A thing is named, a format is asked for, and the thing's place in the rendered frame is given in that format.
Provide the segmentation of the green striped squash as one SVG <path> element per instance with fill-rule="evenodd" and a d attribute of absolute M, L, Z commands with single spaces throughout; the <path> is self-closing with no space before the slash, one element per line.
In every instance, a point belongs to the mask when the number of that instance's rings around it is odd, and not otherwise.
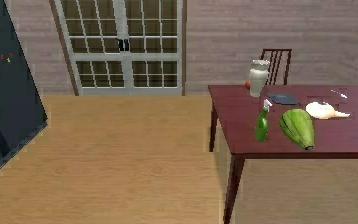
<path fill-rule="evenodd" d="M 315 145 L 315 131 L 310 115 L 303 109 L 290 109 L 279 118 L 283 133 L 304 150 Z"/>

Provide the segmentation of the small silver utensil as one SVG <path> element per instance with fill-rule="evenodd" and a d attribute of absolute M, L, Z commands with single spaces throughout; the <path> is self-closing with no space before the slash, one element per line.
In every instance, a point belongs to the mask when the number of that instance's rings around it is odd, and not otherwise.
<path fill-rule="evenodd" d="M 338 92 L 338 91 L 333 90 L 333 89 L 331 89 L 330 91 L 333 92 L 333 93 L 338 94 L 341 98 L 348 99 L 348 97 L 345 94 L 341 93 L 341 92 Z"/>

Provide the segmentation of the black fridge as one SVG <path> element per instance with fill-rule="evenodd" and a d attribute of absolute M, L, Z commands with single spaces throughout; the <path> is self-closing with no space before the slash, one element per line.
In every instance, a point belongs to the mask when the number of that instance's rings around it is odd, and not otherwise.
<path fill-rule="evenodd" d="M 46 126 L 31 70 L 5 0 L 0 0 L 0 169 Z"/>

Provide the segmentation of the dark blue flat book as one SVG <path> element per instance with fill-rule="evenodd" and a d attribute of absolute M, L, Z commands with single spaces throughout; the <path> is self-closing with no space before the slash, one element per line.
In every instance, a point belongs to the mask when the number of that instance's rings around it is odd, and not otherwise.
<path fill-rule="evenodd" d="M 268 94 L 268 97 L 275 104 L 281 105 L 297 105 L 299 101 L 289 94 Z"/>

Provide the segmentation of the white glazed double door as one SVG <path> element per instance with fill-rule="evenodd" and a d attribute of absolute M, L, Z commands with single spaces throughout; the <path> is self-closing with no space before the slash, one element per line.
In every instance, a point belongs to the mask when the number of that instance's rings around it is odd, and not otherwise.
<path fill-rule="evenodd" d="M 187 0 L 49 1 L 75 94 L 185 92 Z"/>

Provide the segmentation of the white ceramic vase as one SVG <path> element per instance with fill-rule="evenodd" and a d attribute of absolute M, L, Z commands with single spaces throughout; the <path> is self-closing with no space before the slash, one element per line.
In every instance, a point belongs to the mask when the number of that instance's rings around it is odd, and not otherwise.
<path fill-rule="evenodd" d="M 267 60 L 253 60 L 249 71 L 250 95 L 259 97 L 262 88 L 268 79 L 268 68 L 270 62 Z"/>

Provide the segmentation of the dark red wooden table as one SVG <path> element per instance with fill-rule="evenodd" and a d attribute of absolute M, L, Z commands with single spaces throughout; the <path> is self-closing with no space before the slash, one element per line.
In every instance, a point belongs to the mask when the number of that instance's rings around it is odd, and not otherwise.
<path fill-rule="evenodd" d="M 341 98 L 331 89 L 345 94 L 348 99 Z M 212 98 L 210 138 L 215 138 L 216 125 L 220 124 L 231 153 L 223 224 L 230 224 L 247 159 L 358 159 L 358 86 L 270 85 L 263 89 L 265 95 L 292 95 L 299 101 L 299 108 L 313 100 L 322 100 L 350 114 L 347 118 L 316 120 L 312 150 L 298 147 L 283 134 L 279 118 L 288 110 L 286 105 L 271 107 L 267 116 L 268 137 L 259 142 L 255 139 L 254 128 L 263 100 L 252 97 L 242 85 L 211 85 L 209 92 Z"/>

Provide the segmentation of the green spray bottle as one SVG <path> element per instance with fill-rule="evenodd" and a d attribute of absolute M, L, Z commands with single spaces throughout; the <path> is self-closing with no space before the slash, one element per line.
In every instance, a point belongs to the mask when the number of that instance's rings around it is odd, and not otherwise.
<path fill-rule="evenodd" d="M 267 114 L 269 113 L 271 106 L 272 103 L 268 99 L 265 99 L 263 101 L 263 108 L 258 115 L 254 133 L 255 133 L 255 138 L 259 142 L 264 142 L 266 140 L 267 133 L 268 133 Z"/>

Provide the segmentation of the dark wooden slat chair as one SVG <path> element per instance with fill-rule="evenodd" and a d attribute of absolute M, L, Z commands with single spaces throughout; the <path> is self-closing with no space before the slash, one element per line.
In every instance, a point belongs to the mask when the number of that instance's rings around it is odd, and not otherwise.
<path fill-rule="evenodd" d="M 288 77 L 291 64 L 291 49 L 263 49 L 261 60 L 269 60 L 267 85 L 275 85 L 280 82 L 282 85 L 288 84 Z"/>

